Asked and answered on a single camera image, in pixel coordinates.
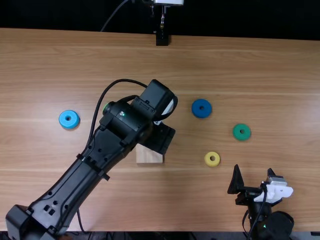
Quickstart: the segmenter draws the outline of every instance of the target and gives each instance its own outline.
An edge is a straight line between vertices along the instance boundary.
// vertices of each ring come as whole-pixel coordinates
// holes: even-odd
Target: wooden block
[[[152,151],[141,144],[135,146],[135,156],[137,164],[162,164],[164,162],[162,154]]]

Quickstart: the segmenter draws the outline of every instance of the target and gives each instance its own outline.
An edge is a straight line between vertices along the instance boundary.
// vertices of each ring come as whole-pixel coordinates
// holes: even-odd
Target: black cable
[[[111,16],[105,21],[103,27],[101,28],[100,32],[103,32],[107,26],[107,24],[110,22],[110,20],[113,18],[113,16],[118,12],[118,10],[129,0],[124,0],[123,2],[120,3],[120,5],[113,11]]]
[[[257,222],[258,222],[258,219],[259,219],[259,216],[262,212],[262,209],[264,208],[265,204],[266,204],[266,200],[267,200],[267,187],[265,185],[263,185],[263,192],[264,192],[264,196],[263,196],[263,201],[262,201],[262,204],[261,204],[261,207],[259,209],[259,212],[258,212],[258,215],[256,216],[251,228],[250,228],[250,231],[248,233],[248,236],[246,237],[246,240],[249,240],[250,237],[251,237],[251,234],[252,234],[252,231],[254,230],[255,226],[257,225]]]
[[[102,103],[102,100],[104,99],[106,93],[110,90],[110,88],[112,88],[114,85],[116,85],[117,83],[121,83],[121,82],[127,82],[127,83],[132,83],[132,84],[138,84],[144,88],[147,87],[147,85],[145,85],[144,83],[142,82],[139,82],[139,81],[136,81],[136,80],[132,80],[132,79],[118,79],[118,80],[115,80],[114,82],[112,82],[109,86],[107,86],[105,88],[105,90],[102,92],[97,104],[96,104],[96,107],[95,107],[95,110],[94,110],[94,114],[93,114],[93,118],[92,118],[92,123],[91,123],[91,128],[90,128],[90,133],[89,133],[89,138],[88,138],[88,141],[86,143],[86,146],[89,145],[90,143],[90,139],[92,138],[92,136],[94,135],[94,131],[95,131],[95,125],[96,125],[96,121],[97,121],[97,117],[98,117],[98,112],[99,112],[99,108],[100,108],[100,105]]]
[[[194,233],[191,231],[190,235],[192,236],[193,240],[197,240],[196,236],[194,235]]]
[[[142,82],[139,82],[139,81],[136,81],[136,80],[132,80],[132,79],[118,79],[118,80],[115,80],[114,82],[112,82],[109,86],[107,86],[104,91],[102,92],[97,104],[96,104],[96,107],[95,107],[95,110],[94,110],[94,114],[93,114],[93,118],[92,118],[92,123],[91,123],[91,127],[90,127],[90,133],[89,133],[89,137],[88,137],[88,141],[86,143],[86,146],[87,147],[90,143],[90,140],[92,138],[92,136],[94,135],[94,131],[95,131],[95,125],[96,125],[96,121],[97,121],[97,117],[98,117],[98,113],[99,113],[99,108],[100,108],[100,105],[102,103],[102,100],[104,99],[106,93],[110,90],[110,88],[112,88],[114,85],[116,85],[117,83],[121,83],[121,82],[127,82],[127,83],[133,83],[133,84],[138,84],[144,88],[147,87],[146,84],[142,83]],[[122,98],[123,100],[127,100],[129,101],[128,99],[132,98],[134,95],[131,95],[131,96],[128,96],[128,97],[124,97]],[[76,214],[78,216],[78,221],[79,221],[79,225],[80,225],[80,229],[81,229],[81,232],[83,232],[84,234],[87,234],[88,232],[84,230],[83,226],[82,226],[82,222],[81,222],[81,217],[80,217],[80,210],[78,209],[76,211]]]
[[[84,234],[87,234],[88,232],[85,231],[84,228],[83,228],[83,226],[82,226],[79,209],[76,211],[76,214],[77,214],[77,216],[78,216],[78,222],[79,222],[79,226],[80,226],[81,232],[83,232]]]
[[[91,238],[91,234],[92,234],[92,232],[90,232],[89,237],[88,237],[88,240],[90,240],[90,238]]]
[[[242,218],[242,227],[243,227],[243,230],[244,230],[243,235],[245,237],[248,237],[248,233],[247,233],[247,231],[245,229],[245,221],[246,221],[246,217],[247,217],[248,213],[249,213],[249,210],[245,211],[245,213],[243,215],[243,218]]]

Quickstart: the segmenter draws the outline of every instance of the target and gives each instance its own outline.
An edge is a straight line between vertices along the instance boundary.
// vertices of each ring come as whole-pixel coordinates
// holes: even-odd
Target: wooden table
[[[132,152],[109,172],[80,208],[86,230],[242,231],[246,208],[227,194],[235,164],[252,187],[268,168],[285,176],[294,193],[275,209],[295,231],[320,230],[320,42],[173,36],[156,47],[152,35],[0,29],[1,230],[14,204],[28,206],[73,163],[101,92],[120,78],[157,79],[179,97],[165,121],[176,135],[165,164],[137,165]],[[104,102],[141,92],[120,83]],[[210,117],[192,115],[198,98]],[[81,118],[72,131],[58,122],[67,109]],[[234,139],[237,123],[251,127],[248,141]],[[205,164],[210,151],[218,167]]]

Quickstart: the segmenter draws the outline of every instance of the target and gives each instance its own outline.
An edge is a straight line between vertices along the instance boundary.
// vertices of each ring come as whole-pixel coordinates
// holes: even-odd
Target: blue ring
[[[197,118],[204,119],[212,113],[212,106],[207,100],[198,99],[192,103],[191,110]]]
[[[59,123],[65,129],[74,129],[80,123],[80,117],[75,111],[67,110],[60,114]]]

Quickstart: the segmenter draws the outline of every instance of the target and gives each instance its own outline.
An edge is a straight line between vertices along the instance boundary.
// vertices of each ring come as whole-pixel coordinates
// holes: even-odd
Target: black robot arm
[[[247,206],[242,227],[247,240],[289,240],[294,227],[294,219],[286,212],[272,212],[272,207],[282,202],[282,198],[289,197],[293,192],[283,176],[278,176],[269,168],[267,179],[260,187],[245,186],[238,165],[234,166],[232,180],[228,194],[238,194],[236,205]],[[244,227],[246,216],[249,216],[250,231]]]
[[[152,80],[141,96],[110,102],[100,125],[63,176],[29,207],[15,205],[6,215],[12,240],[55,240],[68,229],[71,220],[108,171],[140,143],[165,154],[175,130],[154,121],[177,97],[163,84]]]

